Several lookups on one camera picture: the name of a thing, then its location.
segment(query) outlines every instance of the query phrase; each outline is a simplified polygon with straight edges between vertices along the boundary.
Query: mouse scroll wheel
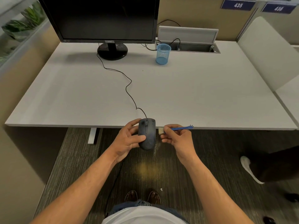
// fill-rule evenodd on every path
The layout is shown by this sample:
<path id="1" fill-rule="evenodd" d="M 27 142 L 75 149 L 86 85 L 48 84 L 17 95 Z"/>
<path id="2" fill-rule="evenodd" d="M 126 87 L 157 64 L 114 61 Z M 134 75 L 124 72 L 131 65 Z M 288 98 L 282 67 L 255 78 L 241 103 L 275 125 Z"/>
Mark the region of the mouse scroll wheel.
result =
<path id="1" fill-rule="evenodd" d="M 147 133 L 147 126 L 148 126 L 148 124 L 149 124 L 149 122 L 146 121 L 146 122 L 145 122 L 145 133 Z"/>

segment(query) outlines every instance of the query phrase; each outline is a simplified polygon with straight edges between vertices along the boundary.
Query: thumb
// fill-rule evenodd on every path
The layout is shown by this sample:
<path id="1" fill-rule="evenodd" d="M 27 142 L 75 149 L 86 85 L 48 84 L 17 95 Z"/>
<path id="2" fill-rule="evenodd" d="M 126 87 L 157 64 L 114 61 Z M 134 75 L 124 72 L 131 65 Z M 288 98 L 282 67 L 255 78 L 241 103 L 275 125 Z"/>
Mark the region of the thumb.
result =
<path id="1" fill-rule="evenodd" d="M 147 137 L 145 135 L 133 135 L 128 138 L 129 145 L 134 143 L 143 142 Z"/>
<path id="2" fill-rule="evenodd" d="M 167 126 L 164 126 L 164 132 L 170 136 L 173 142 L 177 142 L 179 135 L 177 135 L 172 129 Z"/>

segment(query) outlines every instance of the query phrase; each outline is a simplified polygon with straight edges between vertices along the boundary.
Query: jeans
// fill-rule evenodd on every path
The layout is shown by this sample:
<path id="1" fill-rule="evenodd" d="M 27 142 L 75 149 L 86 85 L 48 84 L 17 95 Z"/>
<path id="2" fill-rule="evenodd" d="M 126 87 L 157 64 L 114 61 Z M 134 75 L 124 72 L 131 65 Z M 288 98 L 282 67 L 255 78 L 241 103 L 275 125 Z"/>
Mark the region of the jeans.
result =
<path id="1" fill-rule="evenodd" d="M 150 204 L 150 203 L 145 202 L 143 200 L 137 200 L 135 202 L 127 201 L 127 202 L 124 202 L 124 203 L 121 203 L 121 204 L 118 204 L 118 205 L 114 205 L 108 216 L 110 216 L 110 215 L 112 215 L 112 214 L 114 214 L 114 213 L 116 213 L 116 212 L 118 212 L 118 211 L 120 211 L 124 208 L 131 208 L 131 207 L 137 207 L 137 206 L 152 206 L 152 207 L 160 208 L 160 209 L 162 209 L 164 211 L 167 211 L 167 212 L 173 214 L 174 216 L 182 219 L 184 222 L 186 222 L 188 224 L 187 220 L 183 216 L 181 216 L 177 212 L 177 210 L 172 209 L 172 208 L 166 208 L 166 207 L 164 207 L 162 205 L 158 205 L 158 204 Z"/>

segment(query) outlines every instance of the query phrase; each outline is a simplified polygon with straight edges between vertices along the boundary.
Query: left hand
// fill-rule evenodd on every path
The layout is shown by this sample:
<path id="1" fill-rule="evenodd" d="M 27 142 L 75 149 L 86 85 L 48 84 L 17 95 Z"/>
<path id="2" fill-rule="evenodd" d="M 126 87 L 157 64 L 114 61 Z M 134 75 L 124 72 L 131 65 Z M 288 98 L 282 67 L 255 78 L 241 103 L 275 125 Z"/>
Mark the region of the left hand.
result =
<path id="1" fill-rule="evenodd" d="M 139 147 L 138 143 L 143 142 L 146 139 L 145 135 L 133 135 L 138 131 L 138 126 L 134 126 L 139 123 L 141 119 L 133 120 L 127 123 L 118 133 L 113 143 L 107 149 L 110 151 L 118 163 L 122 161 L 132 148 Z"/>

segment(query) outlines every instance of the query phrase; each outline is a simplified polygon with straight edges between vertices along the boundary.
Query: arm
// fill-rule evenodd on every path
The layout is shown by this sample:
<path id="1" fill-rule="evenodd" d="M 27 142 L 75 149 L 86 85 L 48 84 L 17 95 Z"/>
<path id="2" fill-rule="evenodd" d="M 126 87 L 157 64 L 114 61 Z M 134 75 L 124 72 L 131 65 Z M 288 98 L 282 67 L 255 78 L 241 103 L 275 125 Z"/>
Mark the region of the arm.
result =
<path id="1" fill-rule="evenodd" d="M 180 125 L 167 125 L 166 134 L 161 135 L 162 142 L 174 145 L 180 162 L 187 169 L 209 223 L 244 223 L 253 222 L 224 191 L 212 173 L 198 158 L 192 141 L 191 132 L 174 132 L 170 128 Z"/>
<path id="2" fill-rule="evenodd" d="M 133 120 L 122 128 L 109 148 L 31 224 L 83 223 L 112 168 L 145 140 L 144 135 L 132 136 L 138 131 L 134 125 L 139 121 Z"/>

